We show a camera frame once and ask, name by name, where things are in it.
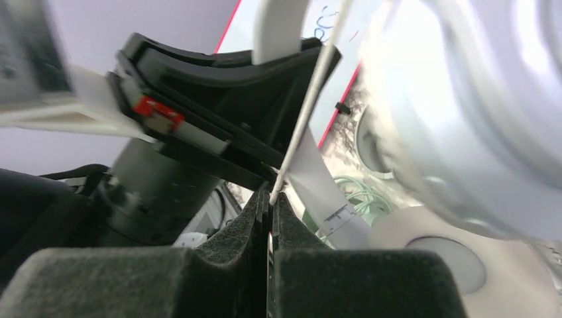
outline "white wall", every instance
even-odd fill
[[[66,58],[104,74],[132,32],[167,45],[212,53],[237,0],[48,0]],[[0,129],[0,168],[28,174],[111,165],[127,139]]]

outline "metallic cylinder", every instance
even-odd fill
[[[100,221],[111,231],[99,232],[86,245],[172,244],[220,181],[133,139],[95,194]],[[127,240],[117,242],[115,234]]]

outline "white wire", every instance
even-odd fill
[[[332,34],[329,37],[327,44],[320,50],[320,55],[318,56],[318,61],[316,62],[314,71],[312,72],[310,84],[308,85],[308,89],[302,103],[302,108],[297,119],[295,129],[293,131],[293,136],[289,143],[285,158],[283,159],[283,163],[281,163],[281,168],[279,169],[277,179],[275,180],[275,184],[273,185],[273,190],[271,191],[271,196],[269,199],[269,204],[271,205],[274,205],[275,201],[277,201],[277,197],[279,196],[279,193],[281,192],[283,186],[283,181],[285,180],[285,175],[287,174],[291,161],[298,149],[302,135],[304,134],[304,131],[308,126],[308,121],[310,119],[312,111],[314,110],[316,98],[318,96],[318,93],[320,92],[324,78],[326,77],[326,73],[330,65],[330,60],[334,54],[334,44],[339,39],[340,33],[344,27],[345,19],[347,18],[347,14],[349,12],[349,9],[351,8],[352,3],[353,0],[343,0],[339,8],[339,14],[336,16]]]

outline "red tab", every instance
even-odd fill
[[[184,116],[177,111],[153,100],[148,96],[142,96],[140,101],[133,106],[133,111],[144,117],[149,117],[153,112],[157,111],[167,119],[170,119],[174,124],[172,129],[178,128],[184,122]]]

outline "red edge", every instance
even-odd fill
[[[345,88],[345,91],[343,92],[343,95],[341,96],[341,99],[339,100],[340,103],[343,103],[343,101],[345,100],[345,98],[347,97],[347,94],[349,93],[349,90],[351,89],[351,86],[353,85],[353,82],[355,81],[355,78],[357,77],[357,73],[359,72],[359,67],[361,66],[361,64],[359,64],[357,66],[357,68],[355,69],[355,72],[353,72],[353,76],[351,76],[351,79],[349,80],[349,83],[347,84],[347,87]],[[326,136],[328,135],[328,132],[330,131],[330,128],[332,127],[332,124],[335,120],[335,118],[337,117],[337,109],[334,111],[334,114],[332,115],[332,118],[330,119],[330,122],[328,123],[328,127],[326,127],[326,130],[324,131],[324,134],[322,135],[322,138],[320,138],[320,142],[318,143],[318,148],[322,147],[322,144],[324,143],[324,140],[326,139]]]
[[[182,114],[148,96],[142,96],[139,102],[133,106],[133,111],[144,117],[150,117],[156,111],[172,122],[171,129],[178,128],[185,119]]]
[[[223,41],[225,40],[225,37],[227,36],[227,32],[228,32],[228,29],[230,28],[230,24],[232,24],[232,20],[234,20],[234,16],[236,15],[236,11],[238,11],[238,7],[240,7],[240,2],[242,2],[242,0],[238,0],[238,2],[236,3],[236,6],[234,7],[234,10],[232,11],[232,15],[230,16],[229,22],[227,23],[227,26],[225,27],[225,31],[223,32],[223,35],[221,36],[221,39],[219,40],[219,44],[217,45],[217,48],[215,49],[215,54],[219,52],[219,49],[221,48],[221,45],[222,45]]]

